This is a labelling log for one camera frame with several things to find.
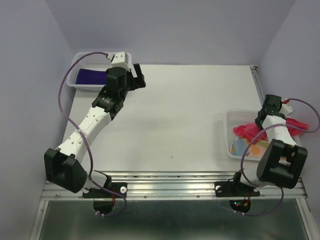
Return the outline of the pink towel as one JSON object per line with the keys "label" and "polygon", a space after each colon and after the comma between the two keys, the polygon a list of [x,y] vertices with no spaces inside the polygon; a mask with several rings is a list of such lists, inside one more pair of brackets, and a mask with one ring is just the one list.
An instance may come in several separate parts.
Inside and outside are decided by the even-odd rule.
{"label": "pink towel", "polygon": [[[287,118],[286,123],[292,125],[294,127],[298,127],[299,129],[308,130],[309,125],[307,123],[303,123],[297,121],[293,118]],[[261,131],[261,129],[253,122],[240,125],[233,128],[233,132],[240,138],[247,139],[249,142]],[[288,132],[291,137],[298,136],[303,133],[302,130],[297,130],[293,127],[288,128]]]}

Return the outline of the purple towel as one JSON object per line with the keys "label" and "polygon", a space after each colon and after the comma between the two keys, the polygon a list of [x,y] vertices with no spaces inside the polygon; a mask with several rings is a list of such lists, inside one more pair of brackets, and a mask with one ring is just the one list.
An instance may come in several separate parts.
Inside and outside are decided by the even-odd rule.
{"label": "purple towel", "polygon": [[77,85],[105,85],[107,83],[107,72],[81,68],[76,77]]}

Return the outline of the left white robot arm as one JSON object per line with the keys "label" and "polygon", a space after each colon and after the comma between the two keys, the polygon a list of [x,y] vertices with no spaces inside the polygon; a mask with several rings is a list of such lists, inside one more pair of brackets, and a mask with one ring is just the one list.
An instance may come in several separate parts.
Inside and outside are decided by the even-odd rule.
{"label": "left white robot arm", "polygon": [[83,188],[94,188],[100,197],[111,193],[111,184],[103,179],[92,182],[93,170],[85,170],[82,160],[100,132],[116,117],[124,106],[129,91],[146,87],[141,66],[134,70],[115,66],[106,70],[106,84],[91,104],[83,121],[57,148],[44,153],[47,181],[72,193]]}

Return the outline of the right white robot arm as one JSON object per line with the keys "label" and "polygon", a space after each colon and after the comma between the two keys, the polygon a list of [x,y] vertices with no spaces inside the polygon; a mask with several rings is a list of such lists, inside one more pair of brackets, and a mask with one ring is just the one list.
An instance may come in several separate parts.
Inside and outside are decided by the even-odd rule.
{"label": "right white robot arm", "polygon": [[256,137],[265,133],[269,145],[256,169],[244,170],[243,164],[240,164],[240,170],[234,174],[230,182],[233,194],[242,195],[246,191],[267,185],[288,189],[296,186],[308,151],[298,146],[291,137],[286,126],[289,111],[284,110],[284,106],[280,96],[265,96],[254,123],[260,130]]}

